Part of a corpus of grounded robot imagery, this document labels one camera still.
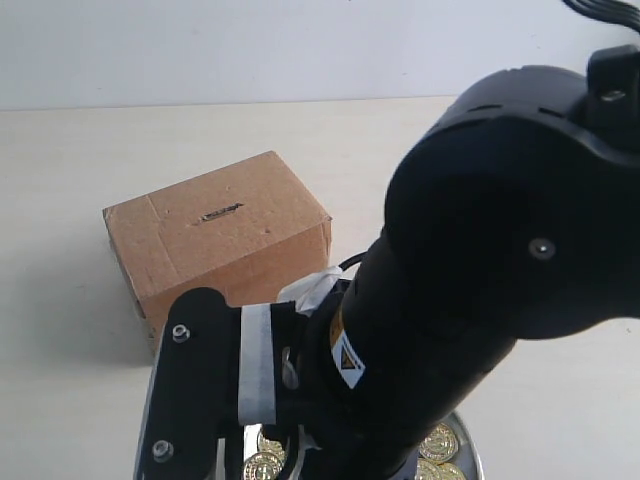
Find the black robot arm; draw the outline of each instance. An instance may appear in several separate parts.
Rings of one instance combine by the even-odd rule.
[[[609,5],[611,22],[623,8],[565,3]],[[312,279],[326,289],[313,312],[184,294],[136,479],[220,465],[240,479],[257,423],[288,445],[279,479],[412,479],[418,443],[518,339],[640,317],[639,79],[625,46],[596,52],[586,77],[525,67],[472,86],[398,167],[353,281]]]

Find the white tape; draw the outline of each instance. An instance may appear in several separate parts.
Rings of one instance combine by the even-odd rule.
[[[329,267],[284,287],[278,294],[278,302],[296,302],[296,312],[310,317],[320,306],[343,274],[340,267]]]
[[[247,305],[240,315],[240,425],[276,423],[276,387],[271,339],[271,305]]]

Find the cardboard box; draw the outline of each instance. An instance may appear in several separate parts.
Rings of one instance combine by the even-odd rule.
[[[174,300],[209,286],[274,302],[327,267],[331,217],[274,152],[106,208],[113,250],[152,345]]]

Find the warning label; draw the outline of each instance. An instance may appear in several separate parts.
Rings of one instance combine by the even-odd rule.
[[[340,310],[338,310],[331,322],[329,337],[333,362],[345,383],[349,388],[354,389],[364,374],[365,366],[344,331],[342,312]]]

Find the bolt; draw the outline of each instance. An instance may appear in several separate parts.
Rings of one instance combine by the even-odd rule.
[[[191,332],[184,325],[176,325],[173,327],[173,341],[176,343],[184,343],[191,337]]]
[[[622,100],[626,96],[627,94],[622,90],[610,90],[600,95],[600,98],[603,102],[612,103]]]
[[[556,246],[546,238],[536,238],[529,242],[529,253],[537,260],[551,260],[556,254]]]
[[[153,459],[158,463],[164,463],[173,457],[173,445],[166,440],[158,440],[151,449]]]

